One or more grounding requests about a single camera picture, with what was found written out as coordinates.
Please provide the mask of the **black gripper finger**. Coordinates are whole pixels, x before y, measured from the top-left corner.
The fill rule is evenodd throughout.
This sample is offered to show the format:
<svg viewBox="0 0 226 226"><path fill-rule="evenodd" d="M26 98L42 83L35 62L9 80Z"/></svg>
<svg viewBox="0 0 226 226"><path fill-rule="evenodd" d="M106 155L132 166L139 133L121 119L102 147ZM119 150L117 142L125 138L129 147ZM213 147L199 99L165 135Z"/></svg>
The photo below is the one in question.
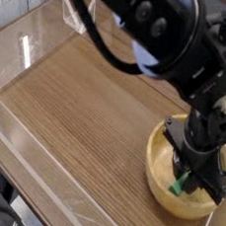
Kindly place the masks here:
<svg viewBox="0 0 226 226"><path fill-rule="evenodd" d="M187 194L192 194L199 187L198 177L194 173L190 173L185 180L183 190Z"/></svg>
<svg viewBox="0 0 226 226"><path fill-rule="evenodd" d="M188 174L189 170L188 164L183 162L177 150L173 151L172 166L173 174L176 179L185 177Z"/></svg>

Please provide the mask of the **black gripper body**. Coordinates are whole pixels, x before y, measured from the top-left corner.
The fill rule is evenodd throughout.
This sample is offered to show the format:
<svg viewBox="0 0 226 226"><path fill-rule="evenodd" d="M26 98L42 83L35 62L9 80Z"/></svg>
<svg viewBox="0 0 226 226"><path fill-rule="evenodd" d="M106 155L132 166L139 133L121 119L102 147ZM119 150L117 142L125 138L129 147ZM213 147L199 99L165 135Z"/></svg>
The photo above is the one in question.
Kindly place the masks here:
<svg viewBox="0 0 226 226"><path fill-rule="evenodd" d="M221 162L222 147L198 151L186 136L186 126L185 121L168 117L164 124L164 135L173 150L177 150L183 162L188 164L188 173L194 173L198 177L198 188L203 188L213 202L219 205L226 198L226 170Z"/></svg>

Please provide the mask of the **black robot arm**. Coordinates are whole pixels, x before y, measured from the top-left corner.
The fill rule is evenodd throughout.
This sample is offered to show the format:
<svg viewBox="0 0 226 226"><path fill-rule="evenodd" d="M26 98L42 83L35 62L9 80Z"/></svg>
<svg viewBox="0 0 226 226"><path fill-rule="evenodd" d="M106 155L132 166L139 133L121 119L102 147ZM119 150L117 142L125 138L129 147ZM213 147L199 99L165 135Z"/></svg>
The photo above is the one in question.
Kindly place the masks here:
<svg viewBox="0 0 226 226"><path fill-rule="evenodd" d="M84 0L71 0L101 55L125 74L146 74L175 87L190 105L185 121L165 121L173 172L187 193L203 188L226 198L226 12L204 0L101 0L133 40L134 61L108 49Z"/></svg>

